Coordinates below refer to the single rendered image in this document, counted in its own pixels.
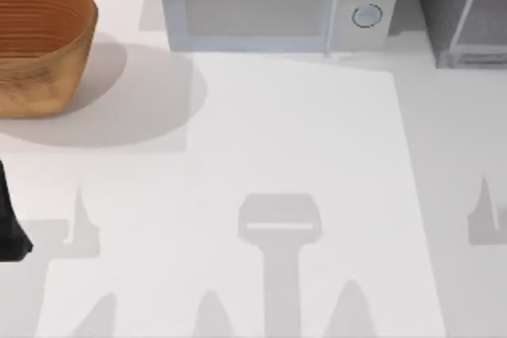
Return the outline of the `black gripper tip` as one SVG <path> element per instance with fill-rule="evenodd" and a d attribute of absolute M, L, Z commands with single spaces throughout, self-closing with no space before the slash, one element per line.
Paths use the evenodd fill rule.
<path fill-rule="evenodd" d="M 0 263 L 21 262 L 32 249 L 33 243 L 15 215 L 5 168 L 0 160 Z"/>

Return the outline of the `pale microwave oven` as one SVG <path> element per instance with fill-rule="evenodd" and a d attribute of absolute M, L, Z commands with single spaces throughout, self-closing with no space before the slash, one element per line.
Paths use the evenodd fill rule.
<path fill-rule="evenodd" d="M 389 33 L 397 0 L 338 0 L 331 53 L 375 51 L 380 49 Z M 372 28 L 358 28 L 352 21 L 357 7 L 375 4 L 383 11 L 380 23 Z"/>

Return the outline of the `microwave oven door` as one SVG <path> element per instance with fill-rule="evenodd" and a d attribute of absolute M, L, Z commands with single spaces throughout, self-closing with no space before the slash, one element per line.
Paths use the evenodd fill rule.
<path fill-rule="evenodd" d="M 331 0 L 162 0 L 174 51 L 325 51 Z"/>

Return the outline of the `grey cabinet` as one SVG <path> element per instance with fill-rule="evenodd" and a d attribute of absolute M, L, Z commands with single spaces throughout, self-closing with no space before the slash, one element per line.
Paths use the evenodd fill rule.
<path fill-rule="evenodd" d="M 507 70 L 507 0 L 419 0 L 436 67 Z"/>

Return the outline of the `round microwave knob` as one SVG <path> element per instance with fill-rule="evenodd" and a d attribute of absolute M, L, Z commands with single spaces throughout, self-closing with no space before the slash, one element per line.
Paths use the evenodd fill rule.
<path fill-rule="evenodd" d="M 352 21 L 358 28 L 372 28 L 381 22 L 383 11 L 375 4 L 357 7 L 352 15 Z"/>

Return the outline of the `brown wicker basket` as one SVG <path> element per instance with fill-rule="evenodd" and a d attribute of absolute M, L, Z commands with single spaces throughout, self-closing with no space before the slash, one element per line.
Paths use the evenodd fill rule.
<path fill-rule="evenodd" d="M 0 117 L 64 110 L 84 73 L 97 21 L 94 0 L 0 0 Z"/>

